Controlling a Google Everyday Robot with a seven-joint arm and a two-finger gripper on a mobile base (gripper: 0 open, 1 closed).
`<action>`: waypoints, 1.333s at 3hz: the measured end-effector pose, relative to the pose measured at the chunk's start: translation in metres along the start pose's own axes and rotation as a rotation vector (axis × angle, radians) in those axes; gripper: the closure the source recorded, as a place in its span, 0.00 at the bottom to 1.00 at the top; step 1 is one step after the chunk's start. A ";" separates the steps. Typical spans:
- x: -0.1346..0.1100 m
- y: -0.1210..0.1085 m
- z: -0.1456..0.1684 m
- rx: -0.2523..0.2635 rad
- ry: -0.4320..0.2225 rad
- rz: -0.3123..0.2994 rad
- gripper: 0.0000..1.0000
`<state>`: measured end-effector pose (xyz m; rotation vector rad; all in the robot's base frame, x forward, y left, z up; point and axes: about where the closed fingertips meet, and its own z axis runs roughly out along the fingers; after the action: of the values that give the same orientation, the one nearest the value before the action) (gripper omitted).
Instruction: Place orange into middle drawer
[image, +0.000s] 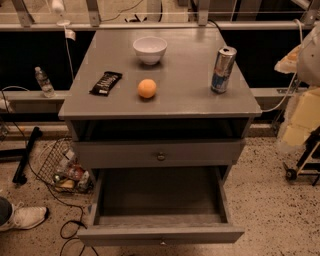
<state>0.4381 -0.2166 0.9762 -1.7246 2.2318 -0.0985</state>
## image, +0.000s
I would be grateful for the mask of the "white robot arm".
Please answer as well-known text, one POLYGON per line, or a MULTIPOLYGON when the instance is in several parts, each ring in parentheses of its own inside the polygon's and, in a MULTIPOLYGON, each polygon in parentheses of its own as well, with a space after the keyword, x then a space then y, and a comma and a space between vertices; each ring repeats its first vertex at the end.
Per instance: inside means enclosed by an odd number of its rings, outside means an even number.
POLYGON ((311 87, 320 86, 320 23, 317 23, 301 43, 297 75, 300 81, 311 87))

